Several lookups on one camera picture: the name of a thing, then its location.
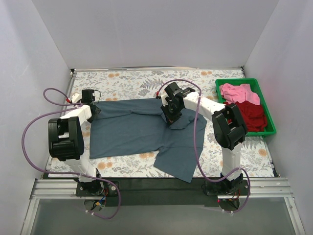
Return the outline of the aluminium frame rail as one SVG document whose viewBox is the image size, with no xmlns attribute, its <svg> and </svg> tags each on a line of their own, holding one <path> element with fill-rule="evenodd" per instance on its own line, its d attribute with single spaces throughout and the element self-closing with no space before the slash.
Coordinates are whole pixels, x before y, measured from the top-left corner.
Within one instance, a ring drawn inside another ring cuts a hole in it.
<svg viewBox="0 0 313 235">
<path fill-rule="evenodd" d="M 285 178 L 253 178 L 250 197 L 211 196 L 204 179 L 120 179 L 118 198 L 99 216 L 86 212 L 93 198 L 72 179 L 37 180 L 23 235 L 303 235 Z"/>
</svg>

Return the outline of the red t shirt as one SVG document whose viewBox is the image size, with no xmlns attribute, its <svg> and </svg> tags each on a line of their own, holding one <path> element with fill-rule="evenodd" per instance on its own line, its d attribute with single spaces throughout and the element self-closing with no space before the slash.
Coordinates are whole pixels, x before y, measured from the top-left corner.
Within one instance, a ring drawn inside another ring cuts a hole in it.
<svg viewBox="0 0 313 235">
<path fill-rule="evenodd" d="M 263 132 L 268 125 L 266 115 L 262 105 L 255 105 L 249 101 L 243 103 L 236 102 L 248 132 Z"/>
</svg>

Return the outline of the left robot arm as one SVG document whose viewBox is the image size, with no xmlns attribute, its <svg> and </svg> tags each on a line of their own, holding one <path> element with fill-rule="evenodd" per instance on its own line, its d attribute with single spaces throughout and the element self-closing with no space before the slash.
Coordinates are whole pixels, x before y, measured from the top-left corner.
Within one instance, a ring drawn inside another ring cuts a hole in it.
<svg viewBox="0 0 313 235">
<path fill-rule="evenodd" d="M 77 182 L 82 190 L 98 196 L 104 186 L 95 178 L 100 177 L 98 169 L 93 167 L 88 157 L 84 157 L 85 143 L 81 126 L 92 123 L 101 110 L 94 104 L 95 90 L 85 89 L 67 99 L 69 104 L 82 106 L 68 112 L 60 118 L 48 121 L 48 147 L 52 157 L 64 162 L 73 172 L 78 173 Z"/>
</svg>

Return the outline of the pink t shirt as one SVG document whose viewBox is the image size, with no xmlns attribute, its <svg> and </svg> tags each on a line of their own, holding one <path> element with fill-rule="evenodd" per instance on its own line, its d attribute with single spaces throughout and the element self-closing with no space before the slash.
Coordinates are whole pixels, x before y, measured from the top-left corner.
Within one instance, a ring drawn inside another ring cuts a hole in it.
<svg viewBox="0 0 313 235">
<path fill-rule="evenodd" d="M 251 90 L 249 84 L 241 84 L 238 86 L 225 83 L 219 86 L 222 97 L 228 103 L 243 103 L 248 101 L 254 105 L 260 105 L 260 98 L 257 93 Z"/>
</svg>

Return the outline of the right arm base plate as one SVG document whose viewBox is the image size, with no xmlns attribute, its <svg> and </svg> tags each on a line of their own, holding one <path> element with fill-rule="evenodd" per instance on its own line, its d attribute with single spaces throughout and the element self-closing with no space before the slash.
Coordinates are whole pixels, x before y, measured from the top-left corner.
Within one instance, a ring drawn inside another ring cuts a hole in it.
<svg viewBox="0 0 313 235">
<path fill-rule="evenodd" d="M 202 184 L 201 189 L 207 196 L 246 196 L 248 193 L 248 182 L 247 180 L 243 180 L 237 186 L 228 188 L 222 182 L 211 183 L 209 181 L 205 181 Z"/>
</svg>

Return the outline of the green plastic bin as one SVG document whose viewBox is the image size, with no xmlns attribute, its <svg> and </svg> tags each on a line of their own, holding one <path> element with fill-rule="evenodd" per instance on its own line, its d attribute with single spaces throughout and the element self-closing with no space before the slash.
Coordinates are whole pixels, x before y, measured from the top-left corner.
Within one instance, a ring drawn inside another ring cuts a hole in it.
<svg viewBox="0 0 313 235">
<path fill-rule="evenodd" d="M 249 84 L 251 90 L 253 92 L 257 93 L 257 95 L 260 98 L 260 104 L 263 106 L 264 114 L 265 114 L 265 117 L 267 118 L 268 124 L 265 127 L 263 132 L 248 132 L 247 136 L 248 137 L 256 137 L 256 136 L 266 137 L 266 136 L 276 134 L 276 128 L 275 128 L 274 122 L 273 122 L 271 114 L 268 110 L 266 101 L 263 97 L 262 90 L 259 86 L 258 81 L 255 78 L 223 78 L 223 79 L 217 79 L 215 81 L 215 84 L 216 84 L 216 92 L 217 92 L 217 96 L 218 96 L 218 101 L 220 103 L 225 102 L 225 99 L 222 97 L 221 92 L 220 92 L 220 86 L 225 84 L 225 83 L 228 83 L 228 84 L 231 84 L 234 86 L 238 86 L 241 84 Z"/>
</svg>

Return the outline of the floral table mat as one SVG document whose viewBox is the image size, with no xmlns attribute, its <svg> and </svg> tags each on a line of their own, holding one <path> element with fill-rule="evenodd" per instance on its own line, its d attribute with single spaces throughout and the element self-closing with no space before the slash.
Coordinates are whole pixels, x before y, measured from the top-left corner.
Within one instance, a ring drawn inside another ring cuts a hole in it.
<svg viewBox="0 0 313 235">
<path fill-rule="evenodd" d="M 78 71 L 70 84 L 68 95 L 82 89 L 96 89 L 96 98 L 102 101 L 118 101 L 153 98 L 160 86 L 180 78 L 197 84 L 202 95 L 218 101 L 216 79 L 244 78 L 237 70 L 124 70 Z M 247 137 L 241 150 L 241 166 L 249 177 L 273 177 L 274 166 L 267 145 L 262 137 Z M 103 177 L 168 178 L 169 174 L 154 167 L 157 152 L 107 157 L 92 160 Z"/>
</svg>

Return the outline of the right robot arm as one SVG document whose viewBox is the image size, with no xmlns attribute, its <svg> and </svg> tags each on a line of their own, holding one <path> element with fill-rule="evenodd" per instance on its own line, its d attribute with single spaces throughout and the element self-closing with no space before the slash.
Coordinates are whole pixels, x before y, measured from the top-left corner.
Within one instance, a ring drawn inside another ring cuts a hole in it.
<svg viewBox="0 0 313 235">
<path fill-rule="evenodd" d="M 168 125 L 174 124 L 182 110 L 195 111 L 213 123 L 214 137 L 222 148 L 223 167 L 219 179 L 205 177 L 205 189 L 211 194 L 231 194 L 240 191 L 240 185 L 246 174 L 241 168 L 241 149 L 247 135 L 247 126 L 239 107 L 224 105 L 202 97 L 199 86 L 182 89 L 177 80 L 170 80 L 161 86 L 164 92 L 157 91 L 156 98 L 161 99 L 161 109 Z"/>
</svg>

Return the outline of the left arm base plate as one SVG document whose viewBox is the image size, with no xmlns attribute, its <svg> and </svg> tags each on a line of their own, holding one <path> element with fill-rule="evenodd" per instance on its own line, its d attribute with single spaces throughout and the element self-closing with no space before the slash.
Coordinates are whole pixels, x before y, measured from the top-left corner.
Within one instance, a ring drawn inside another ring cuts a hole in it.
<svg viewBox="0 0 313 235">
<path fill-rule="evenodd" d="M 75 195 L 78 197 L 86 196 L 117 196 L 117 188 L 119 188 L 119 182 L 113 181 L 115 186 L 108 182 L 94 180 L 92 182 L 78 182 Z"/>
</svg>

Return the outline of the blue grey t shirt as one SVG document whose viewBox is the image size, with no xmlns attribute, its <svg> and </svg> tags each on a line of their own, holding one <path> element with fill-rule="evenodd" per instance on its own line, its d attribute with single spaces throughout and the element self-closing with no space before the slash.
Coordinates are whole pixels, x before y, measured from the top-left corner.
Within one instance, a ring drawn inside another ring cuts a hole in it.
<svg viewBox="0 0 313 235">
<path fill-rule="evenodd" d="M 168 126 L 161 101 L 133 99 L 101 101 L 101 112 L 91 123 L 89 157 L 125 156 L 159 151 L 154 167 L 191 182 L 203 150 L 207 121 L 195 111 L 182 110 L 181 118 Z"/>
</svg>

